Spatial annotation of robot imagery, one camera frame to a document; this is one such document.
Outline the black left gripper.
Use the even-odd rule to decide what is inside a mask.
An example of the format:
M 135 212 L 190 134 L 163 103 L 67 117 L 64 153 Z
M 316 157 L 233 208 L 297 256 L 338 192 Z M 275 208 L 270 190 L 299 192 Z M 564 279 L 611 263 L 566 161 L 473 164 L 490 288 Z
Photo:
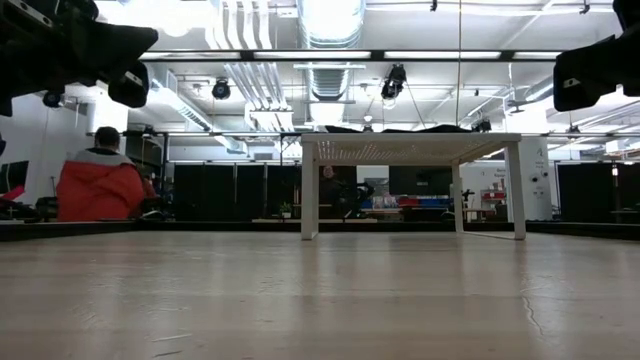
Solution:
M 1 0 L 1 114 L 12 100 L 79 81 L 109 84 L 108 95 L 130 108 L 146 105 L 150 81 L 139 58 L 158 40 L 149 27 L 97 20 L 92 0 Z M 68 35 L 74 19 L 74 53 Z

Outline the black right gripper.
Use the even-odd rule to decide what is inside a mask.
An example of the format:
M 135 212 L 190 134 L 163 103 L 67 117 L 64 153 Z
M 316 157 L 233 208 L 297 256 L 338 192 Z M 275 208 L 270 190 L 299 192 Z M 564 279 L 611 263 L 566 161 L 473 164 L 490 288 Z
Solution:
M 569 112 L 589 108 L 619 86 L 629 97 L 639 96 L 640 0 L 614 0 L 612 8 L 623 36 L 611 35 L 592 45 L 560 53 L 553 68 L 554 108 Z M 622 40 L 623 75 L 615 64 Z

